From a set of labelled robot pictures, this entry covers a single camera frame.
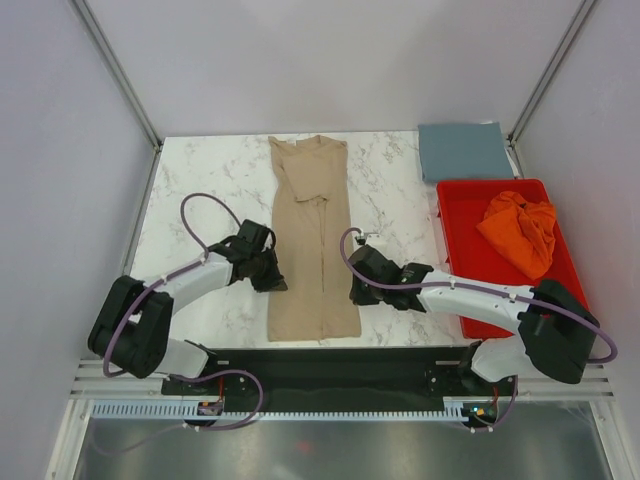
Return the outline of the beige t shirt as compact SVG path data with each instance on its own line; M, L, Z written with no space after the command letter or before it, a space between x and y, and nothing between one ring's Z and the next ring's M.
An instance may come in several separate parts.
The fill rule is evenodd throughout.
M347 143L322 135L268 141L278 182L272 228L288 289L270 295L267 338L358 337L359 310L349 299L352 275L340 254L340 238L351 226Z

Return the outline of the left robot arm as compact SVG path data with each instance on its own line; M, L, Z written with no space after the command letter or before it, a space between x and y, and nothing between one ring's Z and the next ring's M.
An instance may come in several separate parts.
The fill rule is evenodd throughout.
M103 375L144 379L161 373L185 379L198 393L211 392L218 367L203 348L170 337L172 319L201 297L245 279L257 293L285 291L275 246L272 229L245 220L236 234L156 280L116 279L88 338L89 349L103 360Z

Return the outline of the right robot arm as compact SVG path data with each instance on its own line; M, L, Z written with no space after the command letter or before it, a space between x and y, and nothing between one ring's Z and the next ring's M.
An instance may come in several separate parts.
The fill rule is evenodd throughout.
M403 267L363 245L349 256L349 294L358 306L384 303L397 310L467 317L509 332L473 348L458 368L467 392L483 392L506 377L537 370L565 384L581 382L599 323L556 280L536 286L492 284L457 277L430 265Z

